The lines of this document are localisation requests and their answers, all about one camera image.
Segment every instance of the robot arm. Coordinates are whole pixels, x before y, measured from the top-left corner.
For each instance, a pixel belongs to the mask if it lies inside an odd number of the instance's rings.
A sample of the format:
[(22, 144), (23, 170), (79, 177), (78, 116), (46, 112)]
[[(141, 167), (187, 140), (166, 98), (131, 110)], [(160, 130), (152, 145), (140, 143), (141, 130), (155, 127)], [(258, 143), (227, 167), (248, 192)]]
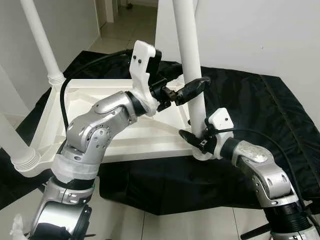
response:
[(115, 135), (134, 124), (139, 116), (153, 116), (173, 101), (183, 104), (210, 84), (210, 79), (200, 78), (178, 92), (171, 91), (166, 87), (168, 81), (156, 76), (160, 60), (161, 52), (137, 41), (130, 63), (132, 90), (98, 101), (69, 124), (65, 144), (51, 167), (54, 176), (47, 183), (31, 226), (31, 239), (55, 236), (83, 240), (89, 226), (91, 208), (87, 203), (94, 180)]
[[(252, 180), (253, 190), (264, 210), (274, 240), (320, 240), (301, 206), (287, 174), (274, 160), (269, 150), (244, 140), (233, 138), (232, 120), (225, 108), (219, 108), (206, 119), (204, 139), (180, 130), (180, 135), (200, 150), (215, 158), (230, 159)], [(229, 130), (214, 134), (215, 130)]]

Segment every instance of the black cable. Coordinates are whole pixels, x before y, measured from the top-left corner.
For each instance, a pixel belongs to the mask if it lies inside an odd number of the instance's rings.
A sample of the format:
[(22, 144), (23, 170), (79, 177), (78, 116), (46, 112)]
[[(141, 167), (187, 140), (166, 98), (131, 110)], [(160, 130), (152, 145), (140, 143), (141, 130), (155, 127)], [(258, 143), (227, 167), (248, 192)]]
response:
[(86, 63), (85, 65), (83, 65), (82, 67), (78, 68), (77, 70), (73, 71), (65, 79), (65, 81), (63, 82), (63, 84), (61, 86), (61, 90), (60, 90), (60, 107), (61, 107), (63, 124), (64, 124), (65, 130), (67, 130), (68, 125), (69, 125), (67, 112), (66, 112), (66, 105), (65, 105), (65, 92), (66, 92), (67, 85), (71, 81), (71, 79), (76, 77), (80, 72), (82, 72), (87, 67), (90, 67), (90, 66), (92, 66), (92, 65), (94, 65), (94, 64), (96, 64), (96, 63), (98, 63), (100, 61), (103, 61), (103, 60), (106, 60), (106, 59), (110, 59), (110, 58), (114, 58), (114, 57), (120, 56), (120, 55), (132, 55), (132, 52), (133, 52), (132, 49), (126, 49), (126, 50), (117, 51), (115, 53), (99, 57), (99, 58), (97, 58), (95, 60), (92, 60), (92, 61)]
[(268, 135), (266, 135), (266, 134), (264, 134), (264, 133), (262, 133), (260, 131), (256, 131), (254, 129), (250, 129), (250, 128), (228, 128), (228, 129), (222, 129), (222, 130), (214, 130), (213, 134), (216, 135), (216, 134), (219, 134), (219, 133), (227, 133), (227, 132), (251, 132), (251, 133), (255, 133), (255, 134), (258, 134), (258, 135), (263, 136), (264, 138), (268, 139), (271, 143), (273, 143), (279, 149), (279, 151), (283, 155), (283, 157), (286, 160), (287, 165), (289, 167), (289, 171), (290, 171), (292, 179), (293, 179), (293, 184), (295, 186), (294, 189), (295, 189), (295, 192), (296, 192), (296, 194), (298, 196), (299, 202), (302, 205), (303, 210), (306, 213), (307, 217), (313, 223), (313, 225), (315, 226), (318, 234), (320, 235), (320, 226), (319, 226), (318, 222), (314, 219), (314, 217), (311, 215), (311, 213), (309, 211), (307, 211), (307, 207), (306, 207), (306, 205), (304, 203), (304, 199), (302, 197), (302, 194), (301, 194), (301, 191), (300, 191), (300, 188), (299, 188), (299, 185), (298, 185), (297, 177), (296, 177), (296, 174), (294, 172), (293, 166), (292, 166), (287, 154), (283, 150), (283, 148), (275, 140), (273, 140), (271, 137), (269, 137)]
[(56, 151), (56, 154), (61, 154), (61, 151), (64, 148), (66, 142), (67, 142), (67, 139), (65, 139), (63, 143), (61, 143), (60, 147), (58, 148), (58, 151)]

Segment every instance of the doorway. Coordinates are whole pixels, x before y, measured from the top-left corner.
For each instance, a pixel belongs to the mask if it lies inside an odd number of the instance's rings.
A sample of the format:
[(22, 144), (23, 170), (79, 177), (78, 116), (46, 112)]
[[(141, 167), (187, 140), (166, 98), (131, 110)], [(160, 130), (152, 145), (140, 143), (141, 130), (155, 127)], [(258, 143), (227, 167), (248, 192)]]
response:
[[(127, 4), (128, 2), (132, 4), (132, 7), (124, 5), (124, 3)], [(123, 49), (132, 49), (136, 40), (141, 40), (151, 45), (155, 44), (158, 1), (116, 0), (111, 6), (114, 13), (114, 22), (108, 21), (107, 5), (105, 9), (106, 21), (104, 24), (99, 23), (101, 25), (100, 38), (91, 46), (90, 51), (110, 54)]]
[(105, 0), (95, 0), (98, 26), (101, 29), (107, 23)]

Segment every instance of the white plastic part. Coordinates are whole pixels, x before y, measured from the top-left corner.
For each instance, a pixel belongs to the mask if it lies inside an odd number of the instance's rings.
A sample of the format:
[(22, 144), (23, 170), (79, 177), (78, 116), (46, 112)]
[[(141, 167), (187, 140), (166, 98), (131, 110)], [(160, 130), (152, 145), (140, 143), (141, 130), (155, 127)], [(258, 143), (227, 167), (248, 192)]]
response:
[(180, 76), (178, 76), (176, 79), (174, 79), (173, 81), (175, 81), (177, 84), (181, 84), (184, 85), (185, 84), (185, 77), (183, 74), (181, 74)]
[(98, 174), (99, 164), (83, 164), (56, 154), (51, 170), (61, 182), (66, 184), (72, 179), (94, 179)]
[(39, 48), (44, 65), (48, 72), (49, 83), (55, 88), (63, 83), (65, 77), (60, 71), (55, 56), (52, 52), (44, 27), (39, 18), (35, 3), (33, 0), (20, 0), (26, 19), (31, 28), (35, 42)]
[(147, 67), (149, 58), (156, 55), (156, 49), (146, 42), (137, 40), (134, 44), (130, 63), (130, 74), (132, 77), (132, 94), (140, 100), (146, 115), (152, 117), (157, 112), (158, 101), (152, 97), (149, 90), (149, 76)]
[[(173, 0), (173, 9), (184, 82), (187, 84), (202, 77), (193, 0)], [(190, 100), (188, 107), (192, 133), (197, 138), (201, 138), (203, 130), (206, 128), (204, 94), (201, 93)], [(203, 154), (196, 147), (192, 148), (192, 154), (196, 159), (202, 161), (208, 160), (212, 156), (210, 153)]]
[[(66, 92), (66, 111), (69, 122), (90, 110), (97, 101), (118, 91), (130, 91), (131, 79), (73, 79)], [(169, 82), (168, 88), (178, 91), (183, 84)], [(21, 172), (34, 177), (52, 167), (59, 146), (65, 140), (59, 92), (51, 90), (42, 113), (32, 146), (40, 153), (35, 167)], [(191, 146), (179, 136), (180, 129), (189, 129), (188, 105), (174, 104), (157, 112), (152, 117), (141, 116), (138, 121), (117, 134), (108, 146), (103, 163), (142, 159), (157, 159), (187, 156), (192, 154)]]
[[(208, 122), (214, 126), (217, 130), (223, 129), (232, 129), (234, 123), (231, 120), (231, 117), (225, 107), (218, 108), (208, 119)], [(215, 135), (216, 136), (216, 146), (214, 149), (214, 159), (222, 159), (220, 155), (221, 148), (225, 144), (228, 138), (233, 138), (234, 133), (232, 131), (221, 132)]]
[(13, 219), (12, 229), (10, 231), (10, 235), (12, 236), (12, 240), (28, 240), (28, 238), (24, 235), (24, 223), (21, 214), (15, 215)]
[(29, 147), (0, 112), (0, 146), (9, 154), (15, 169), (23, 172), (35, 166), (40, 154)]

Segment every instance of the black cloth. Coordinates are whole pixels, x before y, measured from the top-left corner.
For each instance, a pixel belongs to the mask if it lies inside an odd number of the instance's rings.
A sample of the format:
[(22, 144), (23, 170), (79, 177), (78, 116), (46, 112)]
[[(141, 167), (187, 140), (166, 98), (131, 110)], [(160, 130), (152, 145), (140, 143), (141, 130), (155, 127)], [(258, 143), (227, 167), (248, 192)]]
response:
[[(101, 56), (102, 53), (83, 51), (64, 72), (65, 76)], [(89, 67), (78, 78), (128, 79), (129, 63), (127, 56), (106, 60)], [(281, 79), (229, 69), (202, 67), (201, 71), (202, 76), (212, 80), (211, 88), (204, 93), (207, 116), (217, 108), (226, 107), (235, 128), (254, 129), (273, 138), (288, 155), (303, 198), (318, 202), (320, 134)], [(159, 72), (174, 79), (182, 73), (182, 68), (176, 62), (162, 61)], [(32, 139), (47, 98), (48, 93), (19, 126), (18, 133), (24, 139)], [(254, 133), (234, 135), (269, 149), (276, 163), (291, 177), (284, 157), (271, 142)], [(24, 178), (10, 167), (8, 156), (4, 155), (3, 152), (0, 155), (2, 162), (6, 162), (6, 175), (0, 176), (0, 182), (6, 183), (2, 184), (5, 187), (2, 193), (14, 192), (14, 197), (21, 197), (50, 175), (48, 170), (34, 179)], [(156, 215), (220, 206), (260, 208), (251, 180), (234, 168), (229, 159), (198, 161), (192, 156), (181, 156), (104, 163), (99, 176), (103, 198)], [(1, 194), (1, 206), (12, 202), (14, 197), (5, 199)]]

